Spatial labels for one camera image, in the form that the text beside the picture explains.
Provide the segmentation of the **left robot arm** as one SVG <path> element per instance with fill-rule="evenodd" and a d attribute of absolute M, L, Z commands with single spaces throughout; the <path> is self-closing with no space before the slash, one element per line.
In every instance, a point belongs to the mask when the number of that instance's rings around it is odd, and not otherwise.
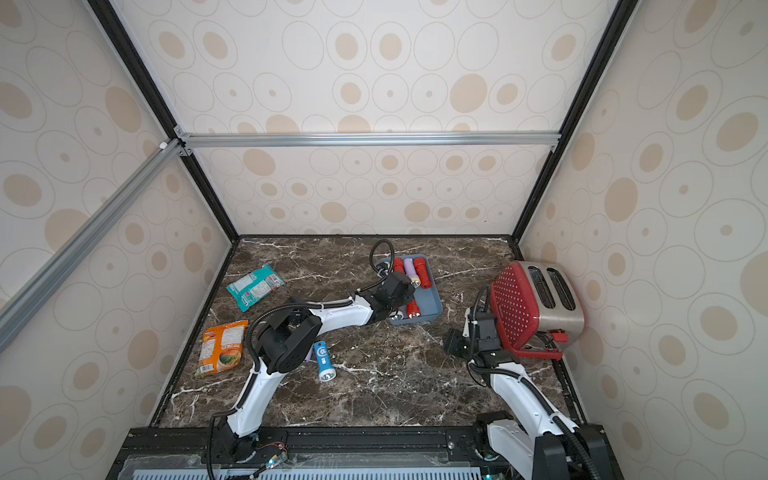
<path fill-rule="evenodd" d="M 243 343 L 253 366 L 235 405 L 214 413 L 209 422 L 204 460 L 210 477 L 214 476 L 215 445 L 224 448 L 227 459 L 248 456 L 241 444 L 260 429 L 283 378 L 304 362 L 320 336 L 383 321 L 414 299 L 415 287 L 394 269 L 394 245 L 380 239 L 371 250 L 380 245 L 388 247 L 389 262 L 372 266 L 379 276 L 376 282 L 344 300 L 293 302 L 272 308 L 246 328 Z"/>

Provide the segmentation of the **red flashlight diagonal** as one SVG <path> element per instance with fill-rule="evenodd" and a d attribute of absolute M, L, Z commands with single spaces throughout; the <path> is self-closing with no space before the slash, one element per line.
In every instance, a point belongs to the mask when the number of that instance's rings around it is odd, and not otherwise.
<path fill-rule="evenodd" d="M 429 274 L 427 261 L 423 257 L 413 259 L 414 269 L 419 277 L 420 285 L 423 289 L 429 289 L 433 283 Z"/>

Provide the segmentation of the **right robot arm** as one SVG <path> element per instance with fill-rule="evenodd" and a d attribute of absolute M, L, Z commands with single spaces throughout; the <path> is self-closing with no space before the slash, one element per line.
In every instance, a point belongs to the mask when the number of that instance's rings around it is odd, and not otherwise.
<path fill-rule="evenodd" d="M 522 479 L 616 479 L 611 449 L 600 427 L 578 424 L 534 384 L 512 352 L 502 348 L 491 288 L 466 312 L 465 328 L 451 329 L 443 348 L 465 362 L 470 377 L 491 389 L 511 411 L 483 414 L 475 422 L 475 450 L 502 458 Z"/>

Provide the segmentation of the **blue storage tray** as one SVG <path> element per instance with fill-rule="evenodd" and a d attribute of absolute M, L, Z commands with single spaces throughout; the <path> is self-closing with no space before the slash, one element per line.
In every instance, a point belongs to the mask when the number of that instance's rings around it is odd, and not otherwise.
<path fill-rule="evenodd" d="M 414 255 L 408 255 L 405 257 L 398 256 L 397 258 L 401 258 L 403 260 L 404 258 L 414 259 L 418 257 L 423 257 L 426 259 L 429 274 L 430 274 L 433 285 L 429 289 L 423 289 L 421 285 L 415 288 L 414 300 L 416 300 L 418 303 L 421 316 L 418 318 L 409 319 L 406 314 L 406 318 L 402 321 L 396 321 L 393 319 L 393 316 L 392 316 L 389 319 L 389 322 L 393 326 L 404 326 L 404 325 L 410 325 L 410 324 L 431 322 L 433 320 L 438 319 L 443 313 L 442 301 L 440 299 L 438 289 L 436 286 L 436 277 L 432 273 L 427 257 L 421 254 L 414 254 Z"/>

